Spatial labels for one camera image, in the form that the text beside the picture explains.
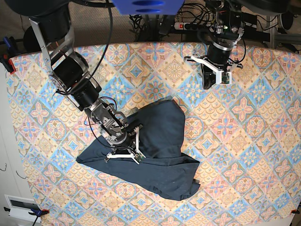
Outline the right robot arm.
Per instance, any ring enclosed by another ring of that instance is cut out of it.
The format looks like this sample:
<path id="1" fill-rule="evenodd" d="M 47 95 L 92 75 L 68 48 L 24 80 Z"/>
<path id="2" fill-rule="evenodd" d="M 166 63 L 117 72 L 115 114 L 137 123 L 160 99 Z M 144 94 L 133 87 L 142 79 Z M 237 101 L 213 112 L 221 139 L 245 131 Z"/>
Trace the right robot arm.
<path id="1" fill-rule="evenodd" d="M 117 104 L 107 104 L 99 92 L 102 90 L 84 57 L 74 51 L 74 29 L 71 25 L 67 0 L 7 0 L 16 13 L 27 16 L 36 37 L 50 79 L 57 93 L 71 100 L 87 115 L 88 122 L 99 126 L 101 134 L 113 152 L 133 152 L 135 133 L 127 132 L 124 114 Z"/>

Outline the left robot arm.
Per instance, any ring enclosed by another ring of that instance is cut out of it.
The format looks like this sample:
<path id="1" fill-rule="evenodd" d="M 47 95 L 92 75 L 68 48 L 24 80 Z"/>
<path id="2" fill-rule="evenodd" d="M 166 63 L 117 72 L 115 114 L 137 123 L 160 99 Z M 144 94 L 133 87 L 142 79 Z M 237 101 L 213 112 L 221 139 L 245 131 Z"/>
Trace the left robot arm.
<path id="1" fill-rule="evenodd" d="M 243 68 L 243 59 L 230 58 L 244 34 L 243 6 L 257 14 L 277 16 L 288 10 L 289 3 L 288 0 L 207 0 L 206 5 L 214 12 L 214 23 L 206 31 L 211 38 L 207 54 L 198 58 L 203 88 L 209 89 L 214 84 L 229 85 L 231 71 Z"/>

